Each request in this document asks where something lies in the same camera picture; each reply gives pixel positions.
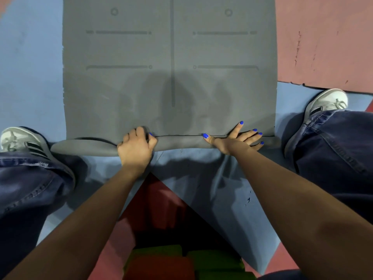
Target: forearm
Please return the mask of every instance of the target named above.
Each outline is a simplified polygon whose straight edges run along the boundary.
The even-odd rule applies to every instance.
[[[372,273],[365,265],[373,249],[372,225],[315,184],[258,152],[240,144],[234,156],[273,228],[307,276],[346,276],[349,269],[359,269],[361,275]]]
[[[137,171],[123,168],[53,230],[6,279],[87,279]]]

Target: foot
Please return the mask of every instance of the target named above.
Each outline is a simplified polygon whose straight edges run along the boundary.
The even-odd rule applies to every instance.
[[[48,142],[39,133],[24,127],[11,127],[5,129],[0,136],[1,152],[17,151],[29,152],[34,156],[53,161],[62,166],[74,180],[73,171],[65,164],[53,157]]]
[[[311,115],[319,112],[337,109],[346,109],[348,107],[348,98],[346,92],[339,88],[332,88],[321,92],[314,100],[312,100],[304,112],[304,120],[306,122]],[[286,153],[289,146],[293,142],[295,133],[287,142],[284,152]]]

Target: left hand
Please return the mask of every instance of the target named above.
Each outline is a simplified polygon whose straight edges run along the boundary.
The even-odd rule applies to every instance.
[[[149,142],[146,141],[143,127],[131,130],[123,137],[123,141],[117,145],[122,166],[143,173],[152,158],[152,151],[156,144],[157,139],[151,134],[149,134]]]

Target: blue floor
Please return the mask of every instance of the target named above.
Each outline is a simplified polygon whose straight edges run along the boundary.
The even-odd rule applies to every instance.
[[[65,139],[62,8],[62,0],[14,0],[3,14],[0,129],[23,125],[49,141]],[[275,129],[283,141],[299,127],[306,104],[318,92],[278,83]],[[351,93],[348,97],[351,110],[364,111],[372,100],[366,94]],[[286,166],[279,149],[262,153]],[[83,159],[88,165],[85,182],[66,205],[48,217],[40,240],[120,168],[118,157]],[[221,156],[216,149],[169,150],[156,153],[147,171],[229,240],[252,267],[264,272],[279,239],[234,159]],[[135,184],[127,204],[142,179]]]

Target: hand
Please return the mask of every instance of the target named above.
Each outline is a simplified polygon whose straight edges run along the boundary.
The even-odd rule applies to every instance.
[[[143,127],[133,129],[123,137],[117,145],[122,166],[133,168],[142,174],[152,158],[152,151],[157,139],[149,133],[149,142],[146,141]]]
[[[252,131],[244,132],[239,135],[243,125],[243,121],[239,122],[226,138],[216,138],[213,136],[209,136],[208,134],[203,134],[203,138],[205,139],[205,141],[215,146],[225,155],[233,155],[232,150],[236,146],[245,145],[247,147],[248,145],[251,145],[252,143],[259,140],[262,136],[261,132],[257,133],[257,129],[253,129]],[[263,145],[264,142],[262,141],[257,145],[251,146],[251,149],[257,151],[261,149]]]

